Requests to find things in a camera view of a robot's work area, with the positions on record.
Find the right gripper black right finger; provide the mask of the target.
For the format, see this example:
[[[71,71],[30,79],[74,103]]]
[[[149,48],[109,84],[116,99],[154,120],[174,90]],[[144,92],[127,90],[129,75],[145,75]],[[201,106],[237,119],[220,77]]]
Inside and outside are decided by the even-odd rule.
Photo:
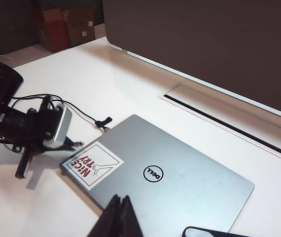
[[[120,208],[120,236],[142,237],[142,231],[129,196],[125,196]]]

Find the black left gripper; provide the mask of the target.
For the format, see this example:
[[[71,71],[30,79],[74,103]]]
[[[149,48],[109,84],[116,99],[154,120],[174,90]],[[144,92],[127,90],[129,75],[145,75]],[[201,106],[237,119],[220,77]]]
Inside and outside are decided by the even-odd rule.
[[[15,177],[25,179],[27,177],[35,150],[44,151],[74,151],[78,142],[73,142],[69,137],[64,141],[54,141],[44,145],[44,141],[51,140],[57,132],[57,106],[53,100],[55,95],[28,95],[14,97],[12,106],[1,106],[0,112],[0,139],[3,144],[12,144],[13,151],[24,147],[24,152],[18,164]],[[24,100],[40,99],[38,110],[28,109],[26,113],[14,108]]]

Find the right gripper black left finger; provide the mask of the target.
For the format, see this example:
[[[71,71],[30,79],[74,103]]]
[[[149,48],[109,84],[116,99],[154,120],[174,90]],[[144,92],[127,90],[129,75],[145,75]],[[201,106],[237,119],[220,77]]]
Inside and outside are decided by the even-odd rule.
[[[121,198],[114,195],[93,227],[93,237],[122,237],[120,207]]]

